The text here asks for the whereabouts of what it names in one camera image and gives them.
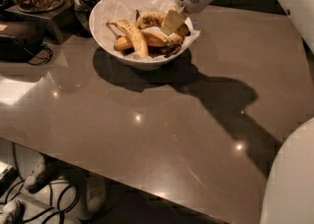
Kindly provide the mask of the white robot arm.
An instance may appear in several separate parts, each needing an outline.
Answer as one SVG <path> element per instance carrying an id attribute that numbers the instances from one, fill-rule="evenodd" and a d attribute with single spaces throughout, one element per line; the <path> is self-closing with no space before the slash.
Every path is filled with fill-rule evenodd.
<path id="1" fill-rule="evenodd" d="M 215 0 L 164 72 L 156 162 L 175 224 L 258 224 L 288 135 L 313 114 L 302 42 L 277 0 Z"/>

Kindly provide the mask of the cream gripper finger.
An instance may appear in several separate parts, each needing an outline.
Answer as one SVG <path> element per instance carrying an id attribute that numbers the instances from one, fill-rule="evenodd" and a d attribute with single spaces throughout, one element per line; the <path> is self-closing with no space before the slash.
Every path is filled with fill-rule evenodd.
<path id="1" fill-rule="evenodd" d="M 166 35 L 177 33 L 179 35 L 186 35 L 186 28 L 184 22 L 186 20 L 186 13 L 184 9 L 172 8 L 168 11 L 165 20 L 161 25 L 161 31 Z"/>

